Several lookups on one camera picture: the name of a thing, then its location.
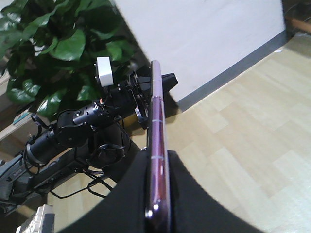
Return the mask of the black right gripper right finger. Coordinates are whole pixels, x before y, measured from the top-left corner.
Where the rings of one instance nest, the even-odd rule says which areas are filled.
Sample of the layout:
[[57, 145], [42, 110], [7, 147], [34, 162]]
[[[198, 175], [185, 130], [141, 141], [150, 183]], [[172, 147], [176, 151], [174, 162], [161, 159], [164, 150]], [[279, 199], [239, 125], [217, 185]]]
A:
[[218, 203], [192, 177], [174, 150], [168, 151], [174, 233], [260, 233]]

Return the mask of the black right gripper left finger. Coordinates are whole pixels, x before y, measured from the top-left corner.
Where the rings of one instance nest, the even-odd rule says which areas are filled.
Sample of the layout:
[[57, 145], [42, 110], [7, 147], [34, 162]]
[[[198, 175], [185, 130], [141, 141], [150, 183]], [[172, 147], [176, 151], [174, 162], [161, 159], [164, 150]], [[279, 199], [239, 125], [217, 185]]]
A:
[[123, 178], [108, 196], [62, 233], [147, 233], [145, 175], [147, 151], [137, 153]]

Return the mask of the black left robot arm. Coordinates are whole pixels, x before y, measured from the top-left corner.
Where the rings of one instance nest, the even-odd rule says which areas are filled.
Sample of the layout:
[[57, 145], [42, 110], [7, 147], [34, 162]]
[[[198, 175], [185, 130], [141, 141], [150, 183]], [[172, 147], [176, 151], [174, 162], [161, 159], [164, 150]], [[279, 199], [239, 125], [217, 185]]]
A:
[[147, 128], [151, 82], [151, 76], [134, 72], [116, 86], [103, 86], [102, 97], [91, 104], [61, 112], [50, 125], [32, 115], [37, 134], [0, 167], [1, 217], [78, 173], [88, 175], [91, 185], [105, 178], [118, 182], [139, 151], [120, 122], [136, 114]]

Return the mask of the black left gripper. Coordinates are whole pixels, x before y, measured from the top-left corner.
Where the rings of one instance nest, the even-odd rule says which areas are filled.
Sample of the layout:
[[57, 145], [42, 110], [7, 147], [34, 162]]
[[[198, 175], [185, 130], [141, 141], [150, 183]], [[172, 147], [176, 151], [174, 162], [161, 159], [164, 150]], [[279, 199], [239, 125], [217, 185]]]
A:
[[121, 81], [117, 87], [110, 89], [106, 105], [111, 114], [121, 118], [136, 114], [142, 128], [148, 127], [148, 111], [151, 89], [151, 69], [139, 68]]

